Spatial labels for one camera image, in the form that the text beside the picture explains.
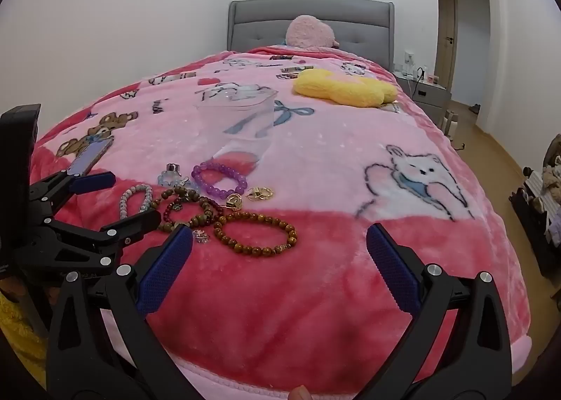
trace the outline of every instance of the blue gripper pad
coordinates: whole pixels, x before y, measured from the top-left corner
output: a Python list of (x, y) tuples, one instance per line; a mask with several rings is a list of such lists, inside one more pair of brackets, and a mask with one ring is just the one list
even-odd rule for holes
[(76, 178), (69, 186), (69, 191), (74, 194), (86, 194), (100, 189), (112, 188), (117, 179), (111, 172), (87, 175)]
[(158, 310), (191, 254), (193, 245), (191, 229), (180, 226), (171, 237), (166, 242), (165, 249), (138, 284), (136, 309), (143, 317)]
[(366, 232), (366, 249), (399, 309), (416, 316), (421, 309), (419, 282), (376, 225)]

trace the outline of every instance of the bed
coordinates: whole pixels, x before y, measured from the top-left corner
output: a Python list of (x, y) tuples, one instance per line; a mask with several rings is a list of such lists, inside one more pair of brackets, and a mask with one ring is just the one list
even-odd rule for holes
[[(299, 14), (333, 26), (341, 50), (276, 46)], [(78, 196), (60, 218), (92, 229), (119, 219), (121, 195), (147, 183), (154, 193), (167, 163), (183, 174), (210, 158), (195, 105), (229, 91), (238, 98), (275, 94), (271, 145), (259, 159), (244, 151), (217, 154), (248, 178), (274, 189), (272, 199), (245, 199), (243, 209), (285, 220), (297, 245), (265, 259), (232, 251), (210, 233), (148, 323), (192, 384), (208, 399), (283, 397), (305, 384), (329, 398), (350, 397), (372, 377), (402, 336), (409, 315), (393, 302), (365, 248), (365, 232), (382, 222), (397, 243), (425, 263), (473, 278), (492, 273), (507, 315), (513, 370), (531, 346), (526, 288), (503, 222), (473, 172), (392, 76), (393, 5), (365, 0), (253, 0), (230, 9), (228, 48), (196, 63), (114, 91), (44, 136), (32, 180), (68, 167), (84, 143), (111, 135), (97, 164), (117, 176), (112, 190)], [(283, 68), (314, 66), (360, 74), (396, 86), (387, 110), (338, 106), (293, 94)], [(216, 174), (207, 181), (227, 189)], [(137, 212), (143, 195), (128, 200)], [(197, 208), (185, 205), (176, 220)], [(244, 246), (275, 247), (278, 231), (232, 223)], [(134, 263), (165, 234), (128, 247)], [(111, 341), (128, 356), (110, 313)], [(434, 371), (453, 316), (448, 316), (419, 377)]]

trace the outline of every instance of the white bead bracelet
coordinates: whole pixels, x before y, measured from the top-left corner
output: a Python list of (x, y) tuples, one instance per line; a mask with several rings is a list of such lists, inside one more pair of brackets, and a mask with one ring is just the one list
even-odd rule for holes
[(150, 208), (150, 202), (152, 202), (152, 187), (150, 185), (145, 185), (145, 184), (133, 186), (127, 191), (125, 191), (121, 196), (119, 209), (120, 209), (120, 216), (122, 220), (128, 218), (128, 214), (127, 214), (128, 198), (138, 191), (146, 192), (146, 195), (144, 197), (144, 202), (142, 202), (142, 205), (140, 206), (139, 213), (143, 213)]

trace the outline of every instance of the wooden floor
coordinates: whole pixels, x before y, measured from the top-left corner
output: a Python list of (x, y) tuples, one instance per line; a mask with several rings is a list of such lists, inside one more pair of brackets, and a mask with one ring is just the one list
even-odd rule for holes
[(459, 148), (462, 143), (466, 144), (465, 150), (458, 154), (478, 177), (495, 212), (503, 219), (507, 235), (518, 255), (528, 290), (532, 314), (532, 324), (528, 334), (532, 338), (533, 346), (525, 367), (514, 375), (513, 382), (517, 383), (531, 369), (559, 326), (561, 314), (550, 298), (559, 285), (553, 285), (540, 275), (538, 263), (524, 229), (508, 200), (511, 192), (524, 181), (520, 168), (495, 140), (475, 126), (477, 115), (470, 112), (467, 106), (452, 101), (450, 109), (459, 114), (458, 131), (453, 145)]

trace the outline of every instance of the clear plastic cup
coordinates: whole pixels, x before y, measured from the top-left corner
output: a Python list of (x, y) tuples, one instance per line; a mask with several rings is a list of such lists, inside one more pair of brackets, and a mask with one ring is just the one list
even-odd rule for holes
[(259, 161), (271, 143), (278, 92), (260, 85), (224, 83), (200, 93), (196, 107), (203, 128), (198, 140), (208, 159), (242, 152)]

